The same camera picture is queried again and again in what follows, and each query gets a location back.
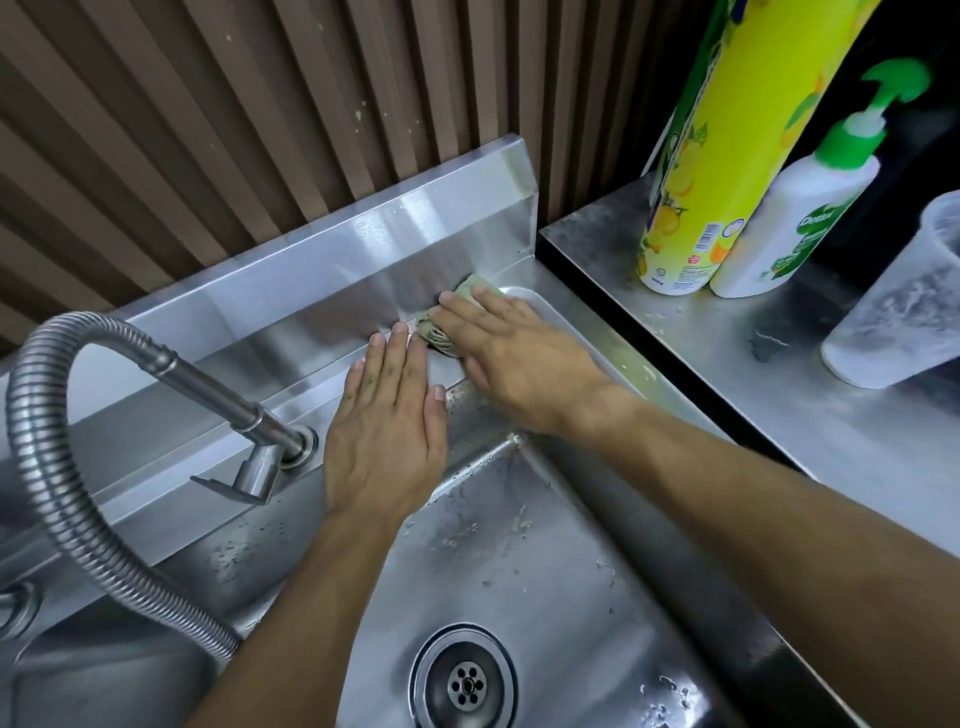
stainless steel sink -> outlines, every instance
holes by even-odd
[[[357,207],[127,317],[323,438],[365,337],[477,271],[578,336],[640,396],[723,436],[533,258],[537,192],[518,139]],[[322,469],[264,506],[218,498],[190,476],[229,481],[243,438],[132,365],[98,357],[78,361],[88,386],[72,404],[71,441],[101,511],[142,558],[248,634],[322,524]],[[846,724],[727,577],[612,471],[516,430],[455,361],[431,352],[428,377],[447,387],[449,469],[396,536],[353,648],[339,726],[415,724],[421,675],[436,715],[456,711],[469,687],[472,715],[492,710],[490,725]],[[0,483],[0,588],[30,582],[43,595],[30,629],[0,643],[0,728],[181,725],[215,679],[213,662],[58,556],[4,456]],[[465,634],[479,637],[462,654],[439,651]],[[493,662],[477,656],[481,644]],[[471,676],[465,687],[460,665],[477,666],[486,684]]]

folded cloth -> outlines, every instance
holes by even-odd
[[[457,296],[460,296],[462,299],[466,299],[467,301],[473,303],[473,305],[480,306],[480,303],[473,298],[472,290],[473,286],[475,285],[479,285],[481,288],[486,288],[497,296],[503,295],[500,290],[492,285],[488,280],[484,280],[473,274],[467,276],[467,279],[457,286],[457,290],[455,290],[454,293]],[[420,336],[426,340],[427,344],[432,346],[441,354],[445,354],[446,356],[463,356],[457,351],[457,348],[454,346],[453,342],[450,341],[450,337],[433,325],[433,322],[430,321],[430,317],[427,316],[426,311],[421,311],[417,314],[417,331],[420,332]]]

forearm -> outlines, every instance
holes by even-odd
[[[956,694],[960,562],[831,489],[612,385],[568,434],[726,568],[874,726],[952,720],[943,704],[902,696]]]
[[[329,726],[399,520],[331,514],[188,728]]]

person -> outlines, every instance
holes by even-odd
[[[635,396],[526,302],[473,294],[482,308],[446,292],[429,315],[496,406],[522,427],[603,457],[710,553],[872,726],[956,724],[960,561]],[[389,343],[375,334],[366,361],[349,370],[326,437],[323,526],[190,728],[335,724],[387,552],[446,463],[445,394],[427,389],[426,344],[415,335],[408,346],[404,324],[394,332]]]

plastic cup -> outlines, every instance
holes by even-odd
[[[960,356],[960,190],[932,200],[920,229],[821,346],[827,367],[881,389]]]

